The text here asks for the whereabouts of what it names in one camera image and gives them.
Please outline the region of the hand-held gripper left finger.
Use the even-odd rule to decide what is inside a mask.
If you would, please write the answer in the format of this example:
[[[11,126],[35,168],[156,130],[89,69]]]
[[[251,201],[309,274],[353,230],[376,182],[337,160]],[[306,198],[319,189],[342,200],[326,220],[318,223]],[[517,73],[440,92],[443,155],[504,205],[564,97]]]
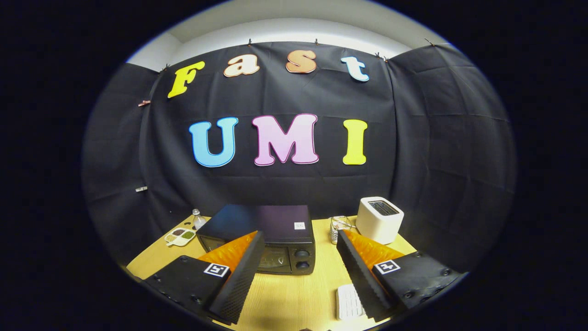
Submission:
[[[201,318],[237,324],[265,248],[253,231],[199,258],[182,255],[145,279],[145,289]]]

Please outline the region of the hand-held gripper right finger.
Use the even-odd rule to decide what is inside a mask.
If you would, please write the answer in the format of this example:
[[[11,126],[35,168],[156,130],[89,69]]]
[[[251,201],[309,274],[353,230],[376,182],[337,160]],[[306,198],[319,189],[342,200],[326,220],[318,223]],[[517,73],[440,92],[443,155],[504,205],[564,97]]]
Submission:
[[[339,230],[337,249],[368,318],[393,322],[439,299],[462,274],[421,251],[402,254],[350,230]]]

